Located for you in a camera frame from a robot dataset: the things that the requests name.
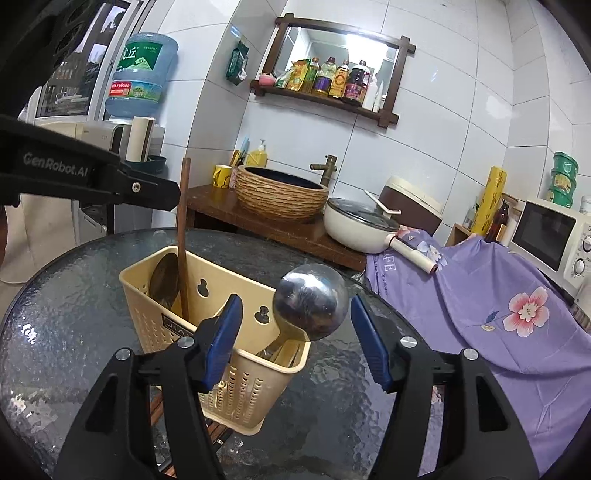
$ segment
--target wooden mirror frame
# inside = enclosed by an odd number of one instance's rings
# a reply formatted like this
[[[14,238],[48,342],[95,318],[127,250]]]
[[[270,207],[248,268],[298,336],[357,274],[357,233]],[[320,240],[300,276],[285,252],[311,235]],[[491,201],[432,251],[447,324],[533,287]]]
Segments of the wooden mirror frame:
[[[361,37],[370,38],[371,40],[378,41],[386,44],[388,47],[396,48],[398,55],[396,56],[396,62],[394,63],[394,69],[392,71],[392,78],[390,78],[390,84],[388,86],[388,93],[384,100],[384,107],[375,113],[365,108],[350,105],[348,103],[341,102],[338,99],[332,97],[324,97],[314,95],[311,93],[295,92],[287,88],[277,88],[259,85],[258,80],[251,81],[251,89],[254,90],[255,95],[264,96],[266,93],[273,95],[284,95],[294,98],[300,98],[309,102],[321,103],[323,105],[330,105],[341,110],[353,112],[358,115],[365,116],[367,118],[374,119],[378,122],[378,126],[382,128],[388,128],[390,124],[398,123],[398,115],[392,113],[394,109],[394,103],[396,102],[396,96],[398,94],[398,88],[400,87],[400,80],[402,79],[402,71],[404,70],[404,64],[406,62],[407,54],[414,53],[416,46],[410,43],[410,38],[400,37],[394,38],[381,33],[374,33],[363,28],[352,27],[351,25],[344,25],[340,23],[327,22],[323,20],[313,20],[311,18],[296,18],[294,14],[285,14],[283,17],[277,17],[275,24],[278,25],[277,34],[271,44],[269,55],[263,65],[263,73],[272,73],[275,69],[275,64],[279,59],[281,47],[284,44],[285,37],[287,36],[287,30],[289,27],[301,27],[308,28],[309,30],[322,30],[325,32],[334,32],[342,34],[355,34]]]

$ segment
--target blue gripper pad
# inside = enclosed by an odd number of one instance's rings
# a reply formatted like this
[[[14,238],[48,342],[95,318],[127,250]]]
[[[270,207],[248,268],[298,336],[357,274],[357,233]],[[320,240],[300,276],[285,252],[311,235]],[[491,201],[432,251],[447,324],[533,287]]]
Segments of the blue gripper pad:
[[[371,313],[365,309],[359,295],[351,300],[351,321],[374,381],[388,391],[394,382],[390,374],[388,351],[375,329]]]
[[[203,383],[208,390],[220,383],[242,324],[242,299],[233,293],[217,317],[217,331],[207,350]]]

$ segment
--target mirror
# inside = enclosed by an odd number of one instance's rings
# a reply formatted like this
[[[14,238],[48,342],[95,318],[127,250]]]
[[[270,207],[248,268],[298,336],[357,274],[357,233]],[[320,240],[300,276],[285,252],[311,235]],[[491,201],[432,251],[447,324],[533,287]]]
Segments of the mirror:
[[[334,57],[337,67],[348,60],[349,68],[365,60],[378,85],[384,83],[385,98],[397,55],[397,48],[359,35],[289,27],[272,73],[279,78],[293,62],[313,57],[319,65]]]

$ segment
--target white bottle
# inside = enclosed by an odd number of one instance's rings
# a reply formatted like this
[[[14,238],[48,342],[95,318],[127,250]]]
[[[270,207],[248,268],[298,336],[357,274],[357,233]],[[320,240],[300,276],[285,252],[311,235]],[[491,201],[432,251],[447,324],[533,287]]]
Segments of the white bottle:
[[[379,84],[378,93],[375,96],[374,113],[378,113],[382,108],[382,95],[384,94],[384,83]]]
[[[361,108],[371,110],[374,107],[375,94],[378,93],[378,79],[374,77],[371,79],[371,83],[368,86],[368,91],[365,93],[365,99]]]

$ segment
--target pink flower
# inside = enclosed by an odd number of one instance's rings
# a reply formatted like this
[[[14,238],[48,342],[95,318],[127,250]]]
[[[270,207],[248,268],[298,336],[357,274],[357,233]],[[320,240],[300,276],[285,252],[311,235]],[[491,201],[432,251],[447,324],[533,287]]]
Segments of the pink flower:
[[[517,335],[527,337],[536,327],[542,327],[550,318],[548,307],[544,303],[548,300],[548,292],[544,287],[538,287],[528,296],[518,293],[509,302],[509,309],[513,313],[503,320],[507,332],[517,330]]]

